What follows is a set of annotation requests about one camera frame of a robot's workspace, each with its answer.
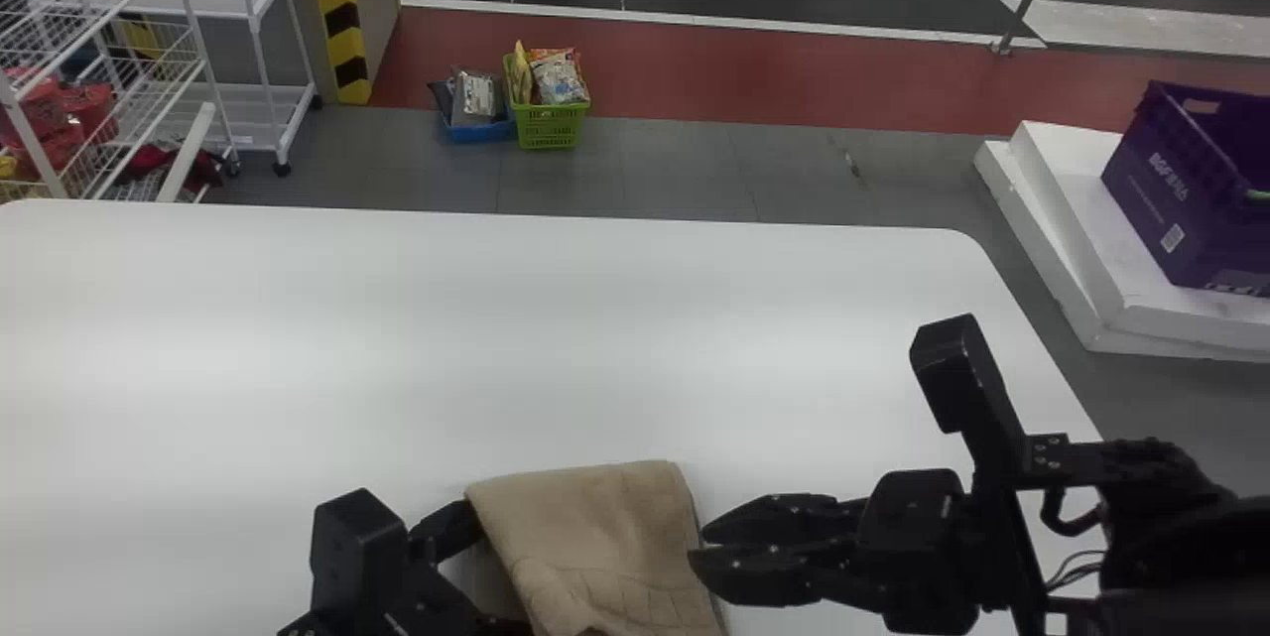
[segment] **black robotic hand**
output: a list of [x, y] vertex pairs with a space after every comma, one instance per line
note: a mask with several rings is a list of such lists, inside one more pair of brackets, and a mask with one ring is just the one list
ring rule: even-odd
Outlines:
[[[972, 490], [952, 470], [903, 470], [867, 499], [748, 501], [688, 553], [707, 589], [740, 606], [828, 599], [899, 633], [965, 633], [980, 609], [1011, 609], [1021, 636], [1043, 636], [1046, 613], [1066, 614], [1069, 635], [1270, 633], [1270, 499], [1237, 499], [1154, 438], [1026, 435], [974, 316], [925, 325], [909, 359], [940, 428], [965, 438]], [[1067, 522], [1076, 486], [1102, 501]], [[1045, 491], [1041, 522], [1059, 534], [1104, 528], [1099, 599], [1049, 597], [1021, 490]]]

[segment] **beige towel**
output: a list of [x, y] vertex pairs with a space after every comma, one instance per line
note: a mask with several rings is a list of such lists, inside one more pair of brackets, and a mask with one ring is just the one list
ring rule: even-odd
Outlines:
[[537, 636], [721, 636], [686, 551], [692, 496], [669, 461], [495, 477], [467, 487]]

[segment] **hazard stripe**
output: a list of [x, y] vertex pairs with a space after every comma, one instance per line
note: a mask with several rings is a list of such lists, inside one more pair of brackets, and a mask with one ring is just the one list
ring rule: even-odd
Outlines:
[[371, 98], [366, 38], [357, 0], [318, 0], [326, 27], [326, 58], [335, 75], [340, 103], [366, 104]]

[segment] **crosswalk stripe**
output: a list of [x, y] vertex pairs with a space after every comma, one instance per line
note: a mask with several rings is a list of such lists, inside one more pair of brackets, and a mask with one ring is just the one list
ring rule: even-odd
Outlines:
[[1034, 0], [1025, 22], [1048, 43], [1270, 57], [1270, 18], [1262, 17]]

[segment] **gray floor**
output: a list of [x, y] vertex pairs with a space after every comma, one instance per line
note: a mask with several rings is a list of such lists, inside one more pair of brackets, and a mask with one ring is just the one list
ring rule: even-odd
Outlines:
[[961, 230], [1104, 435], [1168, 438], [1236, 491], [1270, 493], [1270, 366], [1086, 352], [972, 168], [982, 140], [593, 117], [577, 151], [526, 154], [446, 143], [432, 112], [328, 107], [302, 126], [291, 178], [249, 157], [207, 201]]

